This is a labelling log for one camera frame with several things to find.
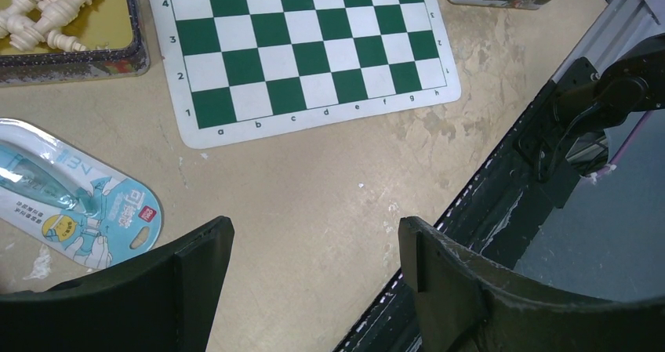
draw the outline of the table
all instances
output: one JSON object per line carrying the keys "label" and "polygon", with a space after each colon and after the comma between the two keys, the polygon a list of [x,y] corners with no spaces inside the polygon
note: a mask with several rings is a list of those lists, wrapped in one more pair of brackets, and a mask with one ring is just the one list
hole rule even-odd
{"label": "table", "polygon": [[[138,78],[0,89],[2,116],[41,126],[148,185],[157,246],[217,215],[236,230],[214,351],[331,350],[398,269],[401,216],[434,222],[605,7],[536,12],[439,0],[463,86],[447,105],[195,151],[180,140],[148,0]],[[0,293],[88,274],[0,220]]]}

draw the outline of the red logo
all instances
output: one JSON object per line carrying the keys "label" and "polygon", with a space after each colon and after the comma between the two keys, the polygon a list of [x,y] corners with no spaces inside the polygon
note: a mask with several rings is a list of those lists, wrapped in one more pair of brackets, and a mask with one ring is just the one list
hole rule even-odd
{"label": "red logo", "polygon": [[139,213],[139,217],[148,223],[154,219],[155,215],[157,215],[157,211],[151,209],[148,206],[145,206],[144,209],[141,210],[141,213]]}

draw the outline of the yellow cartoon face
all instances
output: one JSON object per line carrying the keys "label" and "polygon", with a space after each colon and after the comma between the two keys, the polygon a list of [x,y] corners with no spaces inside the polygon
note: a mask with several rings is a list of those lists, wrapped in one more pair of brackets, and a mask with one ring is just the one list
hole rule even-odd
{"label": "yellow cartoon face", "polygon": [[64,241],[71,237],[76,230],[77,224],[69,216],[51,216],[44,222],[42,234],[50,241]]}

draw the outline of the toothbrush packaging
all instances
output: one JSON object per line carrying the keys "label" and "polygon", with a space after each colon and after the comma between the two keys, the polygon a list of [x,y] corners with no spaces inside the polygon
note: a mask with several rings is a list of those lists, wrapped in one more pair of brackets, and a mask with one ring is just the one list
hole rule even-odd
{"label": "toothbrush packaging", "polygon": [[162,209],[152,191],[33,125],[0,118],[0,217],[91,268],[152,248]]}

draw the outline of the green and white chessboard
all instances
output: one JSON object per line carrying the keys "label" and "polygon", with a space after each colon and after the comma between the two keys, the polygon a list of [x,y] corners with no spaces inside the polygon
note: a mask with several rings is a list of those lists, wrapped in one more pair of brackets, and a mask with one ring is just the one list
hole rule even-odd
{"label": "green and white chessboard", "polygon": [[446,103],[437,0],[151,0],[180,134],[207,148]]}

